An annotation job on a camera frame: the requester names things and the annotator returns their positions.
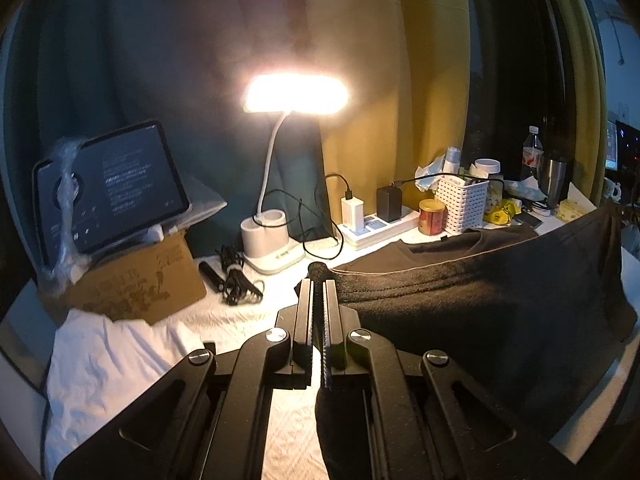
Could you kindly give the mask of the yellow snack bag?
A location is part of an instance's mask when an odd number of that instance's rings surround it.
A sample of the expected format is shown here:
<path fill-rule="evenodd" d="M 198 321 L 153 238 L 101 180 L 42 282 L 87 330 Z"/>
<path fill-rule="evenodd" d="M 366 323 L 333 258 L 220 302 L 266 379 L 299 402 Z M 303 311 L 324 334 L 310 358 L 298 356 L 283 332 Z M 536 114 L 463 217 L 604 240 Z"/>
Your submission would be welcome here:
<path fill-rule="evenodd" d="M 522 202 L 517 198 L 505 198 L 501 203 L 484 213 L 485 222 L 494 226 L 508 226 L 522 212 Z"/>

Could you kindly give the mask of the black smartphone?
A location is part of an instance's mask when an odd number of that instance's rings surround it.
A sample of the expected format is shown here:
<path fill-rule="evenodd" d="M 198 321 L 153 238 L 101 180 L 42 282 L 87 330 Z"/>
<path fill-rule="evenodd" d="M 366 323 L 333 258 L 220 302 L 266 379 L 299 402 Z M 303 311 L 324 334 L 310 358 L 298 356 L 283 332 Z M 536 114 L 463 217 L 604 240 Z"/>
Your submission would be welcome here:
<path fill-rule="evenodd" d="M 517 214 L 513 220 L 519 224 L 526 224 L 526 226 L 530 226 L 532 229 L 537 229 L 542 225 L 542 221 L 540 219 L 526 211 Z"/>

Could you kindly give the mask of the wet wipes pack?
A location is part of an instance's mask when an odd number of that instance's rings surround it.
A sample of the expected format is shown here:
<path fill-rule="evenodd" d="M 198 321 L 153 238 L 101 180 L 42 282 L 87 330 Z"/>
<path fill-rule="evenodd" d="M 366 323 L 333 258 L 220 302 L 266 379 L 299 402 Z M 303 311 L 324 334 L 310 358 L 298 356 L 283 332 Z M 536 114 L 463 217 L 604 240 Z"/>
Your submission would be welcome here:
<path fill-rule="evenodd" d="M 528 177 L 521 181 L 505 180 L 504 190 L 510 195 L 520 198 L 521 200 L 542 202 L 546 199 L 546 196 L 539 188 L 538 181 L 535 177 Z"/>

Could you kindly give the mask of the brown t-shirt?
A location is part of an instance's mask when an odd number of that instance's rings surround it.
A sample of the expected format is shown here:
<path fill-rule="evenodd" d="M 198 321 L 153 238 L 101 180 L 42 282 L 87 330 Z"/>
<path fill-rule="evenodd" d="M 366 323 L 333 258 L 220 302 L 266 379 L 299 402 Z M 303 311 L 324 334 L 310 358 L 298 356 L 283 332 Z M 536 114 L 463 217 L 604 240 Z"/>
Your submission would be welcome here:
<path fill-rule="evenodd" d="M 550 439 L 622 353 L 638 316 L 622 281 L 620 210 L 605 205 L 546 234 L 530 226 L 396 242 L 329 268 L 338 301 L 398 350 L 448 353 Z"/>

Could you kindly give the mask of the yellow tissue box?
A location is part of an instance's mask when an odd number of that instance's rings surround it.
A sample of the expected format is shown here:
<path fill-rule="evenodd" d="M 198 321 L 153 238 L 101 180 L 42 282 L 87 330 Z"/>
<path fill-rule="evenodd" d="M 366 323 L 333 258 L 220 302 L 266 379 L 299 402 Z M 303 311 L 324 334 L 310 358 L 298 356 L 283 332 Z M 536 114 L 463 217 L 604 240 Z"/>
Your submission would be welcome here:
<path fill-rule="evenodd" d="M 567 198 L 561 200 L 555 211 L 555 217 L 560 221 L 572 222 L 585 214 L 590 214 L 597 209 L 597 206 L 579 188 L 570 182 L 568 186 Z"/>

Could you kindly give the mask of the red tin can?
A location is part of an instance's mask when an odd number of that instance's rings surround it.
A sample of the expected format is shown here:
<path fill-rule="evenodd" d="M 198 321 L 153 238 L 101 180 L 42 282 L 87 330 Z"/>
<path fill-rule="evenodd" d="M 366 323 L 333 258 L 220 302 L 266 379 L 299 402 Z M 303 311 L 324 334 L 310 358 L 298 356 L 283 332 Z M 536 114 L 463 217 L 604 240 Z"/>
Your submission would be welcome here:
<path fill-rule="evenodd" d="M 419 203 L 419 231 L 427 236 L 438 235 L 444 228 L 446 205 L 440 200 L 426 198 Z"/>

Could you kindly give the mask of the white power strip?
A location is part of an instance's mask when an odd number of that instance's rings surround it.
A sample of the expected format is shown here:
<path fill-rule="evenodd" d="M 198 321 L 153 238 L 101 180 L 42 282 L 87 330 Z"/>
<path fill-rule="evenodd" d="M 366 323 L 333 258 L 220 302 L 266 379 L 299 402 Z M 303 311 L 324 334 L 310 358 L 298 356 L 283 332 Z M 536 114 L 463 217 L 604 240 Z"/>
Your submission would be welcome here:
<path fill-rule="evenodd" d="M 340 224 L 338 228 L 344 236 L 345 243 L 355 250 L 360 250 L 416 228 L 419 217 L 420 214 L 416 210 L 403 206 L 401 218 L 393 222 L 386 222 L 376 214 L 369 214 L 363 218 L 363 229 L 358 232 L 352 231 L 344 224 Z"/>

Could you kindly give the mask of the white mug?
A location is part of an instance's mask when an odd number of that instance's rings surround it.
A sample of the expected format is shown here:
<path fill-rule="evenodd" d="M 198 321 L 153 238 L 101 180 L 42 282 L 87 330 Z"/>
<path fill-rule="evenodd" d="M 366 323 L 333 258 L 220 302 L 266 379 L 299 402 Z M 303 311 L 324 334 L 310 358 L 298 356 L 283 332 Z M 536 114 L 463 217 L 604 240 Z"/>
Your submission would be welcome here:
<path fill-rule="evenodd" d="M 606 200 L 612 200 L 614 203 L 618 203 L 622 198 L 622 188 L 619 183 L 609 178 L 604 178 L 602 194 Z"/>

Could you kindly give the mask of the white charger adapter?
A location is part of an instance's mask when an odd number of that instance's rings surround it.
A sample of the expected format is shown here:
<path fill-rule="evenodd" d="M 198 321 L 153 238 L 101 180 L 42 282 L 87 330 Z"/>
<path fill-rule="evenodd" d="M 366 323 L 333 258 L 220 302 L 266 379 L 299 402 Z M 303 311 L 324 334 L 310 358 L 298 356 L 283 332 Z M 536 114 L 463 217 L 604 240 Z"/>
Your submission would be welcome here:
<path fill-rule="evenodd" d="M 362 232 L 364 229 L 363 201 L 357 197 L 343 197 L 341 205 L 344 226 L 353 233 Z"/>

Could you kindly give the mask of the white perforated basket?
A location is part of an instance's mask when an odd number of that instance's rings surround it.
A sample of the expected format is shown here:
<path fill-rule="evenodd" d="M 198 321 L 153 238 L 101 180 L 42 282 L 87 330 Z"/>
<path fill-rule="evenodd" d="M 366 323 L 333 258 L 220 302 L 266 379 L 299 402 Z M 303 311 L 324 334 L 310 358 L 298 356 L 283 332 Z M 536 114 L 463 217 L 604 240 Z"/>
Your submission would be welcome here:
<path fill-rule="evenodd" d="M 446 176 L 439 179 L 435 197 L 446 207 L 445 231 L 461 234 L 483 224 L 487 181 L 471 181 Z"/>

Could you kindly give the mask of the tablet computer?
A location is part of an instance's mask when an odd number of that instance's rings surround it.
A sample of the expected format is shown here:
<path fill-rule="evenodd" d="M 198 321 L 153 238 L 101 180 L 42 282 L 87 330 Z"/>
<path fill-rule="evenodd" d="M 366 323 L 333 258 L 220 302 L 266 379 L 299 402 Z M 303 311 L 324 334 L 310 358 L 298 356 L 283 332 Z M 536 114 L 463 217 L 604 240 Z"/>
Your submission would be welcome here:
<path fill-rule="evenodd" d="M 72 162 L 72 237 L 92 255 L 190 206 L 157 120 L 82 142 Z"/>

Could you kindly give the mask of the yellow curtain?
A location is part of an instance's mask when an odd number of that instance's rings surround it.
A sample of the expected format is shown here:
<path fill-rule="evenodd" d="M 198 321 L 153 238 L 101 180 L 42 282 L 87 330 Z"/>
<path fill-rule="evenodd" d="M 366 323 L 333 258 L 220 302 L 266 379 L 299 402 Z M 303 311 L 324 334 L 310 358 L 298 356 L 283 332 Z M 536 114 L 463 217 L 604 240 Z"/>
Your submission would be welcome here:
<path fill-rule="evenodd" d="M 469 0 L 306 0 L 317 67 L 349 91 L 321 119 L 323 165 L 367 212 L 378 188 L 461 146 L 470 92 Z"/>

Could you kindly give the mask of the stainless steel tumbler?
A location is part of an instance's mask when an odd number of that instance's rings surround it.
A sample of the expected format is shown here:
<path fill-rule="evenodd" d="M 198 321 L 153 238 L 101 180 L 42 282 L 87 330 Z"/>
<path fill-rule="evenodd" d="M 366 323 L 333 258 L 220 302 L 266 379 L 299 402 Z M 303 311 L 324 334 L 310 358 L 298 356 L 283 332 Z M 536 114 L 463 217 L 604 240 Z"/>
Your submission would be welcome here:
<path fill-rule="evenodd" d="M 562 188 L 568 162 L 564 158 L 542 156 L 538 166 L 538 186 L 546 196 L 550 209 L 555 209 L 561 200 Z"/>

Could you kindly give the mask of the white desk lamp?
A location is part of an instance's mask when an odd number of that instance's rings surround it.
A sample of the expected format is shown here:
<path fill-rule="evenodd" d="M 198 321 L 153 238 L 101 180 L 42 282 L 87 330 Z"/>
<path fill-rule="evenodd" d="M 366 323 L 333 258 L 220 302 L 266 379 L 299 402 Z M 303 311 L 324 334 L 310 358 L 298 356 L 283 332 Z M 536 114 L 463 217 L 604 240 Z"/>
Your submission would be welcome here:
<path fill-rule="evenodd" d="M 309 203 L 319 183 L 314 165 L 285 154 L 284 138 L 309 119 L 338 114 L 348 100 L 341 78 L 327 73 L 272 70 L 250 78 L 244 112 L 273 118 L 256 206 L 240 223 L 244 257 L 258 273 L 294 266 L 305 257 L 311 234 L 332 234 L 326 213 Z"/>

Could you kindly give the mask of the black charger adapter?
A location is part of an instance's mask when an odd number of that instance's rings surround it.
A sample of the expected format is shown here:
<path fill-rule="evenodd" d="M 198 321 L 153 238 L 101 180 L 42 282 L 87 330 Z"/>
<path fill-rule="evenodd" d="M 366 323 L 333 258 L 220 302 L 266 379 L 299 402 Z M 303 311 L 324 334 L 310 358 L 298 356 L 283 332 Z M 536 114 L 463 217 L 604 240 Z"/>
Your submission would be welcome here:
<path fill-rule="evenodd" d="M 376 215 L 385 222 L 401 218 L 402 191 L 395 185 L 387 185 L 376 190 Z"/>

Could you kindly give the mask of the cardboard box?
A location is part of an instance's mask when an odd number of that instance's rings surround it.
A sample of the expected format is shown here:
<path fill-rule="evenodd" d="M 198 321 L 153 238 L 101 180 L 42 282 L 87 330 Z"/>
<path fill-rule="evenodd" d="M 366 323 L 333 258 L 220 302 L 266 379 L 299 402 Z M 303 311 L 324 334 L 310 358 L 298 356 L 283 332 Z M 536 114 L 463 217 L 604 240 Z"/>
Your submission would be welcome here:
<path fill-rule="evenodd" d="M 205 296 L 182 231 L 97 266 L 58 298 L 37 294 L 56 325 L 73 309 L 152 325 Z"/>

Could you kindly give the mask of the plastic water bottle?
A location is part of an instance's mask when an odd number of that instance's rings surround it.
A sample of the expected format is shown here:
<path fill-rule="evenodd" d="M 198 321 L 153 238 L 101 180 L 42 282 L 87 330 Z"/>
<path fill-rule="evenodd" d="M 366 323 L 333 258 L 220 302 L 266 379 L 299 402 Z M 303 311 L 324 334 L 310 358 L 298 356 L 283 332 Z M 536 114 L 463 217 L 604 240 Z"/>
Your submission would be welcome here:
<path fill-rule="evenodd" d="M 522 180 L 526 180 L 529 177 L 536 178 L 538 176 L 538 169 L 542 154 L 544 154 L 544 148 L 542 147 L 539 128 L 536 126 L 530 126 L 528 129 L 528 136 L 525 139 L 522 148 Z"/>

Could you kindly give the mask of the computer monitor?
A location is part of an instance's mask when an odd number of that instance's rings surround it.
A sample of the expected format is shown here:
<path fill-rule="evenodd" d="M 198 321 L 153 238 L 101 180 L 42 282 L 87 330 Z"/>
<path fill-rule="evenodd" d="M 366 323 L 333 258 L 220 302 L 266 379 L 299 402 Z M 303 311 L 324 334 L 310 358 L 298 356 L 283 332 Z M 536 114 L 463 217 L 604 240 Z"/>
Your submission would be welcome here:
<path fill-rule="evenodd" d="M 605 168 L 632 174 L 639 165 L 640 131 L 626 122 L 608 122 Z"/>

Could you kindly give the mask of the clear snack jar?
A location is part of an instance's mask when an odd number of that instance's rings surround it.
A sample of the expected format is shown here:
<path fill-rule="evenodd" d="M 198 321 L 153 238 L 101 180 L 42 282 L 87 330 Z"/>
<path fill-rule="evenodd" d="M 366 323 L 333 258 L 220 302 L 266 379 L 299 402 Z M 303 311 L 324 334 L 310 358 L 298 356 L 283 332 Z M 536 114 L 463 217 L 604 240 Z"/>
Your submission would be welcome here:
<path fill-rule="evenodd" d="M 472 163 L 470 171 L 472 176 L 485 179 L 488 182 L 485 214 L 489 214 L 502 202 L 503 177 L 500 162 L 492 158 L 478 158 Z"/>

